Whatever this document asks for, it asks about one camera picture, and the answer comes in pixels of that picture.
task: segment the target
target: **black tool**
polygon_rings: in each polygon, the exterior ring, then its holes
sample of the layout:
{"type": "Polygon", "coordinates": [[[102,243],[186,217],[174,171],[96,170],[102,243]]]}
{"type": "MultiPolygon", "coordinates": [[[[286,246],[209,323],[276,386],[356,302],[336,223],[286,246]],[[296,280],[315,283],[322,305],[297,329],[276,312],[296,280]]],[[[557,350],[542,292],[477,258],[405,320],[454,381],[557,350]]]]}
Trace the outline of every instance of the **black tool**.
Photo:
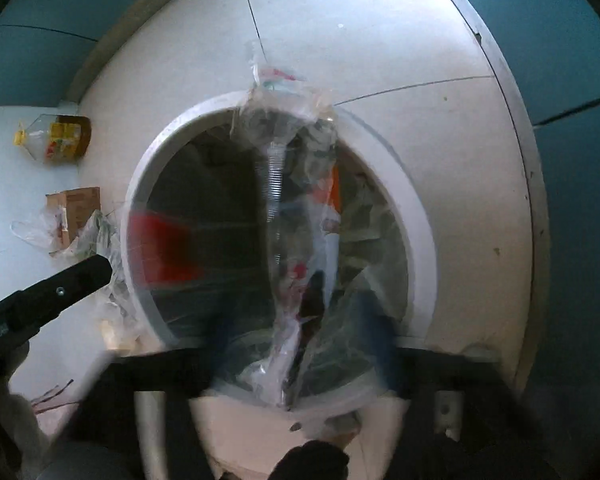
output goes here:
{"type": "Polygon", "coordinates": [[[110,279],[109,261],[95,255],[4,298],[0,301],[0,361],[110,279]]]}
{"type": "Polygon", "coordinates": [[[6,372],[3,368],[11,352],[63,310],[107,285],[111,273],[106,258],[92,256],[0,301],[0,376],[6,372]]]}

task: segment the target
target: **plastic bag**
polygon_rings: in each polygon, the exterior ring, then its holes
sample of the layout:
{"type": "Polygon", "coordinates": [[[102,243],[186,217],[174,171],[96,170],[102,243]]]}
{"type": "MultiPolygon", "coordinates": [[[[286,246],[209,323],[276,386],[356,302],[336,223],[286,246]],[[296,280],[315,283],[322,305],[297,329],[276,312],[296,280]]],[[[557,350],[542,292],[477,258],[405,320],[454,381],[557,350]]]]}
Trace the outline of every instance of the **plastic bag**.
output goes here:
{"type": "Polygon", "coordinates": [[[331,306],[308,349],[310,359],[300,371],[302,398],[334,392],[371,371],[374,360],[358,338],[352,313],[356,291],[372,290],[398,322],[408,312],[406,252],[388,203],[344,150],[338,151],[338,174],[342,200],[338,279],[331,306]]]}
{"type": "Polygon", "coordinates": [[[93,212],[69,247],[56,257],[81,261],[94,254],[111,264],[111,280],[95,293],[100,329],[109,349],[131,351],[141,333],[141,325],[126,287],[122,266],[120,234],[102,211],[93,212]]]}
{"type": "Polygon", "coordinates": [[[324,94],[269,66],[236,112],[232,138],[258,153],[267,267],[276,309],[268,357],[240,378],[263,402],[289,409],[331,303],[340,197],[335,113],[324,94]]]}
{"type": "Polygon", "coordinates": [[[27,244],[44,249],[48,253],[60,248],[60,208],[43,208],[26,220],[11,222],[11,233],[27,244]]]}

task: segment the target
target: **plastic bottle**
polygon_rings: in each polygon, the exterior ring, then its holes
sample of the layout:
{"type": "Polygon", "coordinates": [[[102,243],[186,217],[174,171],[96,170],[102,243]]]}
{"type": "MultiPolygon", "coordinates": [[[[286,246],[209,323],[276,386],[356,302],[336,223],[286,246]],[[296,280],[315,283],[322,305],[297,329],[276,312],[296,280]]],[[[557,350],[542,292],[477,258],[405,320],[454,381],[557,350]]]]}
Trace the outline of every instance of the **plastic bottle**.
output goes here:
{"type": "Polygon", "coordinates": [[[83,116],[42,114],[13,137],[40,162],[66,162],[80,158],[91,140],[91,121],[83,116]]]}

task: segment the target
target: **yellow bottle cap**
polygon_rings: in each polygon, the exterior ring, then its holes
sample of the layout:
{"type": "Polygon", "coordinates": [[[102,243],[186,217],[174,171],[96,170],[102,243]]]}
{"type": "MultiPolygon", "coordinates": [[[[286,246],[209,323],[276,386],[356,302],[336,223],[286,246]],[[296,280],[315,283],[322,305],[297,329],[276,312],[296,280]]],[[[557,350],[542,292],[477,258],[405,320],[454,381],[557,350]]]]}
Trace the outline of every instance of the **yellow bottle cap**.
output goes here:
{"type": "Polygon", "coordinates": [[[13,143],[15,146],[22,146],[26,138],[27,134],[24,132],[24,130],[18,130],[13,136],[13,143]]]}

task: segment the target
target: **cardboard box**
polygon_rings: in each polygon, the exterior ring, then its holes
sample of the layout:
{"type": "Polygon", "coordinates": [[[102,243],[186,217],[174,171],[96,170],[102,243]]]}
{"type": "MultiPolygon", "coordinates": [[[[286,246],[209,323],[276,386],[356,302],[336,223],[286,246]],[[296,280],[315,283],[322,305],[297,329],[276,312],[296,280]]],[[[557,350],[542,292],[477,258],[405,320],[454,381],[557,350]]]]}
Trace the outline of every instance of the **cardboard box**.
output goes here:
{"type": "Polygon", "coordinates": [[[47,195],[46,206],[60,209],[60,245],[66,249],[92,213],[100,209],[100,188],[81,187],[47,195]]]}

